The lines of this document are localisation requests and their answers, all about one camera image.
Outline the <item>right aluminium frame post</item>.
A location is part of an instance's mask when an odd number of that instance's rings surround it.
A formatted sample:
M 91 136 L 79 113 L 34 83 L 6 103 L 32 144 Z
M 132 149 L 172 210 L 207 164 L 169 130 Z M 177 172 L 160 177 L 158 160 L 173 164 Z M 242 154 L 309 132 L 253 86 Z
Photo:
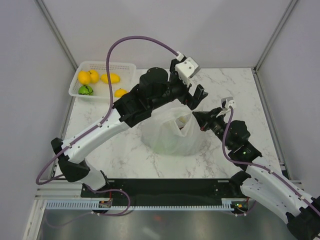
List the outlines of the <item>right aluminium frame post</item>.
M 290 0 L 287 7 L 285 8 L 279 22 L 277 23 L 274 31 L 272 32 L 266 46 L 263 49 L 263 52 L 261 53 L 257 63 L 252 68 L 253 74 L 257 75 L 258 71 L 262 67 L 263 63 L 267 59 L 270 51 L 272 50 L 274 44 L 276 43 L 279 35 L 281 34 L 283 28 L 285 27 L 286 23 L 288 22 L 289 18 L 291 17 L 293 11 L 295 10 L 297 4 L 299 3 L 299 0 Z

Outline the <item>yellow fake mango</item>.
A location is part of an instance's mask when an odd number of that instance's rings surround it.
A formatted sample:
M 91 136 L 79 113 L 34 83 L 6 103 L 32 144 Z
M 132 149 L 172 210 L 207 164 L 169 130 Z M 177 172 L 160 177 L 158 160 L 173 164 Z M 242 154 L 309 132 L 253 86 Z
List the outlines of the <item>yellow fake mango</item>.
M 120 76 L 115 74 L 115 73 L 110 73 L 109 77 L 108 77 L 108 75 L 106 73 L 102 74 L 100 76 L 100 79 L 105 84 L 108 84 L 108 83 L 117 84 L 117 83 L 119 83 L 121 81 Z

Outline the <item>white plastic fruit basket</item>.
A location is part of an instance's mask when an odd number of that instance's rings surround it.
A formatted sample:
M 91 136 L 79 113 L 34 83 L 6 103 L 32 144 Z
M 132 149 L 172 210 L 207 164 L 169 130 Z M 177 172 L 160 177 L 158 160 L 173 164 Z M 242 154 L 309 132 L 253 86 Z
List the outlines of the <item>white plastic fruit basket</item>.
M 78 73 L 80 71 L 89 72 L 89 70 L 96 70 L 99 74 L 99 81 L 97 83 L 87 84 L 91 86 L 94 93 L 93 95 L 80 95 L 78 89 L 83 86 L 78 81 Z M 131 90 L 133 86 L 133 78 L 136 71 L 136 66 L 132 63 L 111 62 L 109 63 L 110 73 L 114 73 L 120 76 L 120 82 L 111 84 L 112 97 L 116 100 L 117 97 L 114 93 L 118 89 L 125 89 L 127 92 Z M 101 75 L 106 74 L 106 63 L 104 61 L 84 61 L 82 62 L 75 72 L 75 75 L 70 83 L 68 93 L 72 97 L 95 100 L 95 101 L 109 101 L 110 91 L 109 85 L 101 81 Z

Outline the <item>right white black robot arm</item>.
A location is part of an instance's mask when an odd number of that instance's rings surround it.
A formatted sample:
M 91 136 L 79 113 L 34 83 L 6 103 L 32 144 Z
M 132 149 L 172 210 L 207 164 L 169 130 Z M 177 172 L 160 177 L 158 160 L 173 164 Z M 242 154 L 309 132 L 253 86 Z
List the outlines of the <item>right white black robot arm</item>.
M 277 215 L 298 240 L 320 238 L 320 199 L 292 183 L 272 167 L 249 141 L 251 136 L 242 120 L 224 121 L 222 108 L 194 111 L 201 131 L 212 131 L 222 142 L 225 158 L 240 167 L 228 185 L 234 197 L 245 195 Z

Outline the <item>white lemon-print plastic bag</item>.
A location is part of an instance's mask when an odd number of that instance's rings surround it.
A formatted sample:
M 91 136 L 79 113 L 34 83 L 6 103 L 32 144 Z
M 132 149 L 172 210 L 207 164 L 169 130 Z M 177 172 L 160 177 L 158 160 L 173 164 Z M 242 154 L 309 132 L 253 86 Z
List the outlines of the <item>white lemon-print plastic bag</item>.
M 141 141 L 160 155 L 194 155 L 200 151 L 204 138 L 188 107 L 156 112 L 141 124 Z

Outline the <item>green black-striped fake fruit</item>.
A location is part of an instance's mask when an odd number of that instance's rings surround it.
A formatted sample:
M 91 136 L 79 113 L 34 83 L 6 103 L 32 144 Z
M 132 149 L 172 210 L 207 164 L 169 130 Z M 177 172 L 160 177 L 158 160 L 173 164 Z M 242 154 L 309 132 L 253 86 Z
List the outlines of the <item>green black-striped fake fruit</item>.
M 78 94 L 79 95 L 86 95 L 86 96 L 92 96 L 94 94 L 94 90 L 92 89 L 91 86 L 89 85 L 82 85 L 78 89 Z

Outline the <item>large yellow fake lemon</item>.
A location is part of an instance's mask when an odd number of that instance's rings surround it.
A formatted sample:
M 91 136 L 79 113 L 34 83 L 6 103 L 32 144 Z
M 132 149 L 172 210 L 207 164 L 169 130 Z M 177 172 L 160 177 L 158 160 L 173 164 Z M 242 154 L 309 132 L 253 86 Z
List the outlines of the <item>large yellow fake lemon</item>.
M 77 75 L 77 80 L 81 85 L 89 85 L 91 83 L 90 73 L 87 71 L 80 71 Z

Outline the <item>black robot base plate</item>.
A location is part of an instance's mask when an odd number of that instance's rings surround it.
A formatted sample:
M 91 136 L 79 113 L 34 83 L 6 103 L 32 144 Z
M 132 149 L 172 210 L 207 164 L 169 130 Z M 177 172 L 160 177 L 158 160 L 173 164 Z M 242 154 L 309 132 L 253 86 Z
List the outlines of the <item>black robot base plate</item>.
M 228 178 L 111 178 L 101 190 L 122 190 L 138 206 L 220 205 L 252 200 Z

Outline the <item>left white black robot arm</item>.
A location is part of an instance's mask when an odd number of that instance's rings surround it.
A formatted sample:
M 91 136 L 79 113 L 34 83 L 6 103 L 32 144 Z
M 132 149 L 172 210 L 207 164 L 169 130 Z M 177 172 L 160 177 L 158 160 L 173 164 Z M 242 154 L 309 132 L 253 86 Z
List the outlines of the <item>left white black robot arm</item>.
M 65 179 L 85 184 L 98 197 L 105 197 L 110 190 L 107 177 L 87 163 L 86 157 L 110 138 L 150 118 L 155 109 L 174 100 L 194 110 L 208 95 L 200 84 L 194 94 L 189 92 L 191 79 L 199 70 L 200 66 L 191 57 L 172 60 L 169 71 L 150 68 L 128 93 L 111 102 L 110 113 L 101 120 L 69 139 L 53 139 L 51 145 Z

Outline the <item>small yellow fake lemon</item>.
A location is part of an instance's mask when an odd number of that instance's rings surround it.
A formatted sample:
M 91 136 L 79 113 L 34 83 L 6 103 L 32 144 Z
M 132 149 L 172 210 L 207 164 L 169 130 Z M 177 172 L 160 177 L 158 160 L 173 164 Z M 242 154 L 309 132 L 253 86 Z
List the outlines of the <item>small yellow fake lemon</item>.
M 100 75 L 96 70 L 91 69 L 88 71 L 88 73 L 90 75 L 90 82 L 92 84 L 96 84 L 100 80 Z

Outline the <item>left aluminium frame post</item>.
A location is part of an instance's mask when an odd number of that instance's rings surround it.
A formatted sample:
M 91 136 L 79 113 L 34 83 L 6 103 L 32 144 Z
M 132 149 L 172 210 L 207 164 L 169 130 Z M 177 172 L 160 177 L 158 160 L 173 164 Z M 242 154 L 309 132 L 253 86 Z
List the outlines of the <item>left aluminium frame post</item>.
M 66 56 L 68 62 L 72 66 L 73 70 L 78 69 L 78 64 L 73 57 L 70 48 L 68 47 L 66 41 L 63 38 L 63 35 L 61 34 L 61 31 L 59 30 L 54 18 L 52 17 L 48 7 L 46 6 L 46 3 L 44 0 L 34 0 L 35 5 L 39 9 L 40 13 L 44 17 L 44 20 L 46 21 L 47 25 L 49 26 L 53 36 L 55 37 L 57 43 L 61 47 L 64 55 Z

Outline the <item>aluminium frame post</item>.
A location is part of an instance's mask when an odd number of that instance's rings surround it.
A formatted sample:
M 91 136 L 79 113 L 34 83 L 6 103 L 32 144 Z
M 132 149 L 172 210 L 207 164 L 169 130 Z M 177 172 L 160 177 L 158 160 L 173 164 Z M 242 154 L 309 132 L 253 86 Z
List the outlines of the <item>aluminium frame post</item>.
M 54 18 L 52 17 L 48 7 L 46 6 L 46 3 L 44 0 L 34 0 L 35 5 L 39 9 L 40 13 L 44 17 L 44 20 L 46 21 L 47 25 L 49 26 L 53 36 L 55 37 L 57 43 L 61 47 L 64 55 L 66 56 L 68 62 L 72 66 L 73 70 L 78 69 L 78 64 L 73 57 L 70 48 L 68 47 L 66 41 L 63 38 L 63 35 L 61 34 L 61 31 L 59 30 Z
M 262 67 L 263 63 L 267 59 L 270 51 L 272 50 L 274 44 L 276 43 L 279 35 L 281 34 L 283 28 L 285 27 L 286 23 L 288 22 L 289 18 L 291 17 L 293 11 L 295 10 L 297 4 L 299 3 L 299 0 L 290 0 L 287 7 L 285 8 L 279 22 L 277 23 L 274 31 L 272 32 L 266 46 L 263 49 L 263 52 L 261 53 L 257 63 L 252 68 L 253 74 L 257 75 L 258 71 Z

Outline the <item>small yellow fake citrus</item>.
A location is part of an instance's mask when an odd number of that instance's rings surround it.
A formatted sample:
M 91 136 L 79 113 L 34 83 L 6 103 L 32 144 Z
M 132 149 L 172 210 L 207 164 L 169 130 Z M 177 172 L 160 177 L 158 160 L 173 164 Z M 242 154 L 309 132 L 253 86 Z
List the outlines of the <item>small yellow fake citrus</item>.
M 119 88 L 119 89 L 117 89 L 115 92 L 114 92 L 114 96 L 116 97 L 116 98 L 121 98 L 123 95 L 125 95 L 125 94 L 127 94 L 128 92 L 125 90 L 125 89 L 123 89 L 123 88 Z

